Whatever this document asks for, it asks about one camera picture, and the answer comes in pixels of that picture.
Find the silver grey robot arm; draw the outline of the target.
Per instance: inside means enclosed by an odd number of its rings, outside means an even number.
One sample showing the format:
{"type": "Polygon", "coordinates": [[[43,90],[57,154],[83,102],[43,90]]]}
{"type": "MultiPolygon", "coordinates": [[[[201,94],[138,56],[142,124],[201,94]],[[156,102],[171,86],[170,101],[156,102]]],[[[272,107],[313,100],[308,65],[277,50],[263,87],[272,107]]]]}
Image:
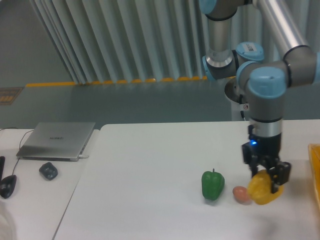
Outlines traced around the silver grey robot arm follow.
{"type": "Polygon", "coordinates": [[[249,105],[249,142],[243,160],[253,175],[265,167],[271,193],[288,182],[291,165],[280,160],[285,93],[288,88],[320,81],[320,55],[313,52],[283,0],[201,0],[208,19],[209,49],[202,58],[209,80],[231,76],[236,90],[249,105]],[[239,7],[252,4],[260,11],[281,59],[263,63],[259,45],[243,42],[231,49],[232,17],[239,7]]]}

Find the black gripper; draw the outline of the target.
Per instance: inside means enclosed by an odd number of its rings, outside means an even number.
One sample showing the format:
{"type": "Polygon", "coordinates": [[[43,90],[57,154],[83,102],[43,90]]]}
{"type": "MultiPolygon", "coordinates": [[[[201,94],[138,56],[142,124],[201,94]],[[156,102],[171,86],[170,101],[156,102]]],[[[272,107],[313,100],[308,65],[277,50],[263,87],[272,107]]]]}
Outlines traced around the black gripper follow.
{"type": "Polygon", "coordinates": [[[274,136],[260,136],[253,124],[248,126],[249,141],[241,146],[243,162],[248,165],[253,178],[261,166],[261,156],[266,159],[265,169],[271,180],[271,193],[279,191],[280,186],[289,181],[292,165],[280,160],[282,133],[274,136]]]}

